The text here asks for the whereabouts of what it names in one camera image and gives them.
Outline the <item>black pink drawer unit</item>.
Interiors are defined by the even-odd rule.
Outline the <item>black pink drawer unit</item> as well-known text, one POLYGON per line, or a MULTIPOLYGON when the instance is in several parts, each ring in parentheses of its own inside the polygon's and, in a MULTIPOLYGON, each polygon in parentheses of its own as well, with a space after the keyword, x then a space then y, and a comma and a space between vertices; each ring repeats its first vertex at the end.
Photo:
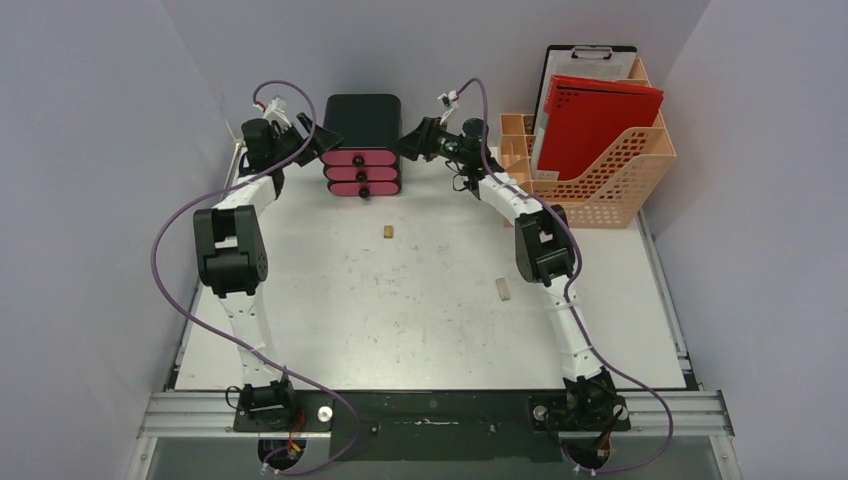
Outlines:
POLYGON ((338 197, 395 196, 402 191, 402 159, 389 149, 400 139, 401 100, 388 93, 334 94, 324 127, 343 137, 321 157, 329 192, 338 197))

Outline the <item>small beige eraser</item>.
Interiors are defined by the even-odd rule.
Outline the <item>small beige eraser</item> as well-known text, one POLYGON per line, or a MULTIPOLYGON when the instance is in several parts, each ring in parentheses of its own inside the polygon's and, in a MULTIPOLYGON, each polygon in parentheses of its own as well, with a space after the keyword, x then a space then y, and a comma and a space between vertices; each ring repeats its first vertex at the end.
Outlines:
POLYGON ((511 291, 508 282, 505 278, 497 278, 495 280, 496 289, 501 301, 509 301, 511 299, 511 291))

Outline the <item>thick red binder folder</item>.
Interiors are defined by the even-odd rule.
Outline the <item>thick red binder folder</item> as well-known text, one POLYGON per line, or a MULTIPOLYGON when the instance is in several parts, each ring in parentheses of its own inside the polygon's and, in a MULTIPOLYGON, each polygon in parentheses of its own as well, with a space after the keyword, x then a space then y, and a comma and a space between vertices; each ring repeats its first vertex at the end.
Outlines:
POLYGON ((653 125, 664 100, 658 88, 553 75, 535 127, 534 175, 579 177, 627 129, 653 125))

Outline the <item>orange plastic file organizer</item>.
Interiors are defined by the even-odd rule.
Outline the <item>orange plastic file organizer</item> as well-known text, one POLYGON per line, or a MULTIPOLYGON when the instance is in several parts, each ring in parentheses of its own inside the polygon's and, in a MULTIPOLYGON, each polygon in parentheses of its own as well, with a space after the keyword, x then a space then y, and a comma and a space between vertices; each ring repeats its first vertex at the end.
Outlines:
MULTIPOLYGON (((626 79, 608 81, 654 87, 639 58, 626 79)), ((652 126, 625 130, 579 177, 538 179, 533 123, 531 114, 501 114, 497 158, 522 189, 562 207, 577 228, 627 227, 677 158, 659 110, 652 126)))

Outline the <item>black clipboard with paper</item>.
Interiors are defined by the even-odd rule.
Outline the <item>black clipboard with paper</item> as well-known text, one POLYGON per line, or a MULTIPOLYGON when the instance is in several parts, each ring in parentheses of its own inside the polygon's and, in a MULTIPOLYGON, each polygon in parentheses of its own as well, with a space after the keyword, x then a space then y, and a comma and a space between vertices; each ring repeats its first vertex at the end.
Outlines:
POLYGON ((631 45, 549 45, 546 49, 532 131, 539 125, 553 75, 600 80, 626 79, 637 57, 631 45))

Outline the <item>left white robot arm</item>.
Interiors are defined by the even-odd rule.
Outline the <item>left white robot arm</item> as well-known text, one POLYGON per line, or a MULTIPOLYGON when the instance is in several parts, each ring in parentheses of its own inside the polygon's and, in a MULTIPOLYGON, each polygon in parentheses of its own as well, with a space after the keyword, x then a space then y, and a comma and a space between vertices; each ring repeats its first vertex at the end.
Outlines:
POLYGON ((242 378, 235 405, 239 431, 290 430, 305 421, 288 374, 273 365, 277 354, 262 296, 269 261, 259 217, 279 198, 286 166, 304 166, 342 138, 305 113, 296 118, 297 126, 281 113, 243 123, 245 153, 232 191, 193 214, 200 280, 217 297, 236 340, 242 378))

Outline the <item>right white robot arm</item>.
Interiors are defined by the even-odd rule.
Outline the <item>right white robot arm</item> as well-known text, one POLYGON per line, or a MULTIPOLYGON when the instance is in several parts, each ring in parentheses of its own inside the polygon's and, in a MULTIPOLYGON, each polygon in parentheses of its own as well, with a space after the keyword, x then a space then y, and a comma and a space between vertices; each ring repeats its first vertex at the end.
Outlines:
POLYGON ((561 431, 627 430, 626 402, 594 353, 579 318, 573 287, 577 259, 565 212, 544 206, 523 190, 493 157, 485 132, 485 123, 478 118, 466 121, 461 133, 453 134, 441 119, 425 117, 389 148, 411 161, 444 158, 455 165, 466 191, 511 221, 518 272, 538 287, 559 349, 565 394, 562 401, 547 406, 545 420, 561 431))

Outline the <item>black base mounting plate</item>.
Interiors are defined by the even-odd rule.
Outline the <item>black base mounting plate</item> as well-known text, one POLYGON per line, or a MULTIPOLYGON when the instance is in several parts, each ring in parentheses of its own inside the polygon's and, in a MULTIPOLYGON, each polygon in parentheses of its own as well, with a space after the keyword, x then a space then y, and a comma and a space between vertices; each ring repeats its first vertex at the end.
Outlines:
POLYGON ((565 390, 300 391, 295 406, 238 407, 232 429, 257 433, 259 453, 287 467, 318 440, 339 461, 558 463, 603 451, 631 428, 623 397, 588 402, 565 390))

